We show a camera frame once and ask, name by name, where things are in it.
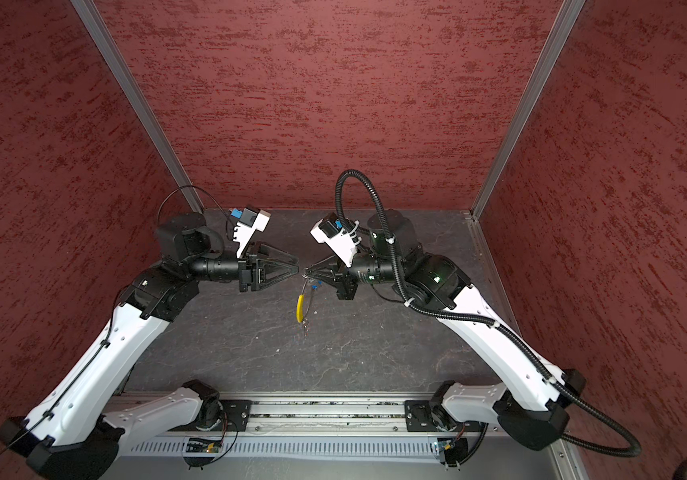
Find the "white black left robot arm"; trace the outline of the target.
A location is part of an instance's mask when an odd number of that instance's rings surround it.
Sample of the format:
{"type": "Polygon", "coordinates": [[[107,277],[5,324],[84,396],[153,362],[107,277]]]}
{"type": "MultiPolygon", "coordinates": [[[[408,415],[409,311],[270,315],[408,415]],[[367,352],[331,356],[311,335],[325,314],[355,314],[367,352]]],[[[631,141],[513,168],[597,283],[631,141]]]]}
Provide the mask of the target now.
{"type": "Polygon", "coordinates": [[[98,479],[136,445],[179,426],[225,436],[233,424],[220,394],[199,380],[130,410],[107,412],[108,402],[147,348],[200,292],[203,281],[235,281],[241,292],[260,291],[299,271],[285,251],[252,240],[271,215],[234,210],[230,251],[190,212],[158,227],[162,258],[120,295],[112,316],[86,353],[28,415],[0,427],[6,450],[25,458],[45,479],[98,479]]]}

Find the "yellow capped key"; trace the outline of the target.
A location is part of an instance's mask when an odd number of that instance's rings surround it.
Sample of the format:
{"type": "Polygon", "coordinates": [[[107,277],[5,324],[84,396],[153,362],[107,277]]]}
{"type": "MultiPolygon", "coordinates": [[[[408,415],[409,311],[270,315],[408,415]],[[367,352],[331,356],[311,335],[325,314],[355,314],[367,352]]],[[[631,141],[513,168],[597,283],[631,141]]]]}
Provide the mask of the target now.
{"type": "Polygon", "coordinates": [[[297,302],[297,310],[296,310],[296,319],[299,324],[302,324],[305,321],[305,313],[304,313],[304,304],[305,304],[305,295],[301,294],[298,297],[298,302],[297,302]]]}

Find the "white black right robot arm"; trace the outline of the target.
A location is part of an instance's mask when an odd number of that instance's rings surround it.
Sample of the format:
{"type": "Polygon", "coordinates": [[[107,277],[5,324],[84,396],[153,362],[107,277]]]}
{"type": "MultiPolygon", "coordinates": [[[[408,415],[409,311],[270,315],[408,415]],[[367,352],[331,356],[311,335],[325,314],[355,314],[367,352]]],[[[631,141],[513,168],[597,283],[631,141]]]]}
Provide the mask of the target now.
{"type": "MultiPolygon", "coordinates": [[[[439,431],[455,432],[467,422],[499,426],[517,443],[542,450],[561,438],[569,422],[569,400],[517,347],[519,335],[487,304],[471,278],[453,260],[423,250],[415,227],[395,210],[385,214],[395,235],[395,252],[403,268],[407,299],[411,304],[443,314],[469,314],[481,322],[439,321],[461,337],[499,377],[499,383],[471,387],[447,381],[435,392],[419,420],[439,431]]],[[[395,285],[389,241],[377,216],[367,222],[369,240],[359,232],[345,232],[336,214],[318,221],[311,230],[315,240],[332,255],[306,270],[307,278],[337,290],[341,300],[351,300],[361,285],[395,285]]]]}

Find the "silver keyring with keys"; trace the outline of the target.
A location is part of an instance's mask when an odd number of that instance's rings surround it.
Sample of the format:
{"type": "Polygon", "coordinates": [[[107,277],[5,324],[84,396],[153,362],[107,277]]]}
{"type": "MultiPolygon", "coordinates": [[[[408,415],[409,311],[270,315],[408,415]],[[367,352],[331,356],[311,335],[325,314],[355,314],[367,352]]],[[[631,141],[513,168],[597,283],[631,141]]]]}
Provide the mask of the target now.
{"type": "Polygon", "coordinates": [[[302,286],[302,290],[301,290],[300,295],[301,294],[305,295],[304,313],[305,313],[306,318],[302,324],[299,324],[299,323],[298,324],[303,329],[303,332],[305,335],[309,334],[309,319],[308,319],[308,317],[309,317],[310,312],[312,311],[313,300],[315,298],[316,293],[319,291],[319,289],[313,290],[313,288],[307,286],[305,279],[304,279],[304,284],[302,286]]]}

